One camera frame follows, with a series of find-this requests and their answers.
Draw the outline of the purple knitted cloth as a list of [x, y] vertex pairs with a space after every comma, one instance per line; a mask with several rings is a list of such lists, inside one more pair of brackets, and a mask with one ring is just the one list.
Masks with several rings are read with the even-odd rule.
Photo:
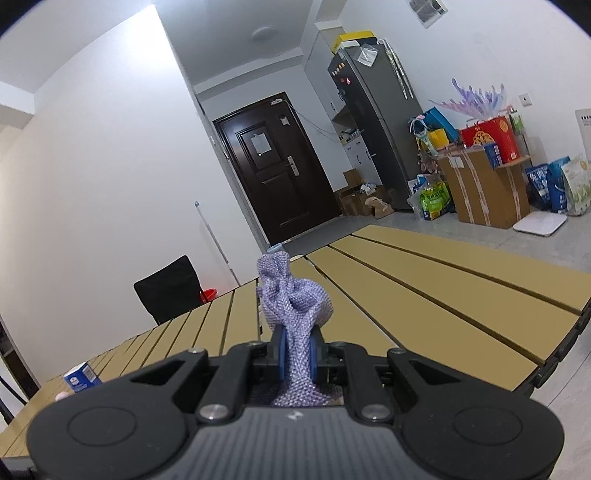
[[290, 271], [290, 255], [267, 253], [257, 260], [262, 283], [259, 299], [270, 329], [283, 327], [287, 339], [287, 374], [273, 399], [274, 407], [325, 406], [341, 395], [339, 387], [317, 386], [311, 379], [312, 329], [322, 327], [334, 313], [331, 298], [315, 281]]

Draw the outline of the black folding chair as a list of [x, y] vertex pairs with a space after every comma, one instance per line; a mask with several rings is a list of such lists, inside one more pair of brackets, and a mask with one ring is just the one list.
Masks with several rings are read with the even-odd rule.
[[133, 289], [157, 325], [204, 305], [204, 290], [186, 255], [135, 282]]

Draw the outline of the green pet food bag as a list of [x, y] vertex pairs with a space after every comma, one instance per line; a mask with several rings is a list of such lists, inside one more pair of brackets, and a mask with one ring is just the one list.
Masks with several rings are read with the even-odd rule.
[[425, 186], [419, 196], [422, 215], [432, 221], [448, 213], [453, 206], [452, 197], [444, 181]]

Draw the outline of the dark wooden door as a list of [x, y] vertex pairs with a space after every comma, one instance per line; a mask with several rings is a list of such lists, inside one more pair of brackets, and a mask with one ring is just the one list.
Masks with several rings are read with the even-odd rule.
[[286, 93], [214, 120], [271, 245], [334, 220], [341, 208]]

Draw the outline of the blue white small carton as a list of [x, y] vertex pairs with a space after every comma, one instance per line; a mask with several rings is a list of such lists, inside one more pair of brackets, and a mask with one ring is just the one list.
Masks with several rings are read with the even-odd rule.
[[83, 362], [71, 368], [63, 375], [63, 379], [74, 393], [102, 384], [102, 381], [88, 362]]

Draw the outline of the pink fuzzy item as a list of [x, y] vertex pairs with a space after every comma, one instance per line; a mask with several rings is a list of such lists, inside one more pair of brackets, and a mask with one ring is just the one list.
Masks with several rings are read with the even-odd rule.
[[55, 401], [59, 401], [59, 400], [63, 400], [65, 398], [67, 398], [70, 395], [69, 392], [59, 392], [56, 396], [55, 396]]

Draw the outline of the large cardboard box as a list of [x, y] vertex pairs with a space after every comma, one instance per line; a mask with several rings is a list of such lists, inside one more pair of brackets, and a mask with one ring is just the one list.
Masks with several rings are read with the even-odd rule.
[[524, 164], [529, 157], [493, 167], [483, 146], [445, 149], [437, 158], [464, 223], [510, 229], [530, 214]]

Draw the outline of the white bathroom scale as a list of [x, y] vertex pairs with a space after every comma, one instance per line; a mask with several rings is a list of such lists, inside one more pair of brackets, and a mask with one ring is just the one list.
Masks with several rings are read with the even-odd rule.
[[513, 230], [540, 237], [550, 237], [568, 220], [565, 214], [533, 211], [513, 225]]

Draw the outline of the dark grey refrigerator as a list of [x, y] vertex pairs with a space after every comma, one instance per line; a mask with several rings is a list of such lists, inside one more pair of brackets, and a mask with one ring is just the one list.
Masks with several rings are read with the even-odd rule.
[[339, 48], [328, 72], [359, 128], [396, 211], [410, 211], [408, 182], [421, 173], [410, 122], [423, 111], [397, 55], [381, 39]]

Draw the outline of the blue pet food bag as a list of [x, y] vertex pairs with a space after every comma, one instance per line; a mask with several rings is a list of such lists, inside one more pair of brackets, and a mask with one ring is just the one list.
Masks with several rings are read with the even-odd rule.
[[567, 156], [525, 170], [528, 187], [533, 195], [533, 204], [537, 209], [558, 214], [567, 212], [562, 167], [569, 162], [570, 157]]

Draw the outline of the red gift box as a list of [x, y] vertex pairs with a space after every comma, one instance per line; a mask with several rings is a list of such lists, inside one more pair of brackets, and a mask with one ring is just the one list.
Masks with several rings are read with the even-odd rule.
[[480, 121], [460, 131], [462, 140], [467, 147], [496, 143], [499, 147], [504, 164], [520, 158], [510, 120], [506, 116], [498, 116], [488, 121]]

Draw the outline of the purple decorative plant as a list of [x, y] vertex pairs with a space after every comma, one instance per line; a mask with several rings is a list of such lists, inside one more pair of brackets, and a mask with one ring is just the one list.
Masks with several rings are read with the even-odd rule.
[[506, 110], [507, 90], [504, 84], [499, 88], [492, 86], [490, 90], [483, 90], [474, 89], [472, 86], [464, 88], [455, 78], [451, 83], [460, 99], [443, 102], [432, 100], [434, 105], [481, 121], [491, 120]]

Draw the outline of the yellow box on fridge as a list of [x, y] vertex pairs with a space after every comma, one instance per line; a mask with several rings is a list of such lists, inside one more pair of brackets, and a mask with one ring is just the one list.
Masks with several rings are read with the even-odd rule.
[[376, 36], [370, 30], [363, 30], [363, 31], [356, 31], [356, 32], [341, 34], [337, 37], [337, 39], [335, 39], [335, 42], [332, 43], [332, 52], [334, 52], [334, 53], [337, 52], [339, 47], [341, 47], [343, 43], [372, 39], [372, 38], [376, 38]]

